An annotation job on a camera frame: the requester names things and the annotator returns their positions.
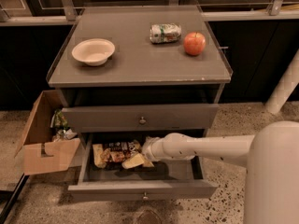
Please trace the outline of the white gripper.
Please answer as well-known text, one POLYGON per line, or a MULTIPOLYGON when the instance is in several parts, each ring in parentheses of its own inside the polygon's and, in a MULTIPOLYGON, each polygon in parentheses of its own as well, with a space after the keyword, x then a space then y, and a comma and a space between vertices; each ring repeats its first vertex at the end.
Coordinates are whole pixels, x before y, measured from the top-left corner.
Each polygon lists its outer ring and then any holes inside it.
POLYGON ((160 161, 164 156, 162 144, 162 138, 148 136, 142 146, 143 155, 141 153, 134 154, 132 157, 121 164, 122 167, 124 169, 131 169, 142 165, 144 163, 144 157, 148 161, 160 161))

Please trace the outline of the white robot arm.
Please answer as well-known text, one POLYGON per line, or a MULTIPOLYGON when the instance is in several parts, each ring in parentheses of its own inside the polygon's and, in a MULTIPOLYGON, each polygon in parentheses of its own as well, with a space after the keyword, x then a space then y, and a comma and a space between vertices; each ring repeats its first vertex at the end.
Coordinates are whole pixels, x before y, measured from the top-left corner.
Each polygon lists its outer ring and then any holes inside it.
POLYGON ((299 112, 296 54, 266 103, 222 105, 204 145, 207 200, 138 202, 121 224, 299 224, 299 112))

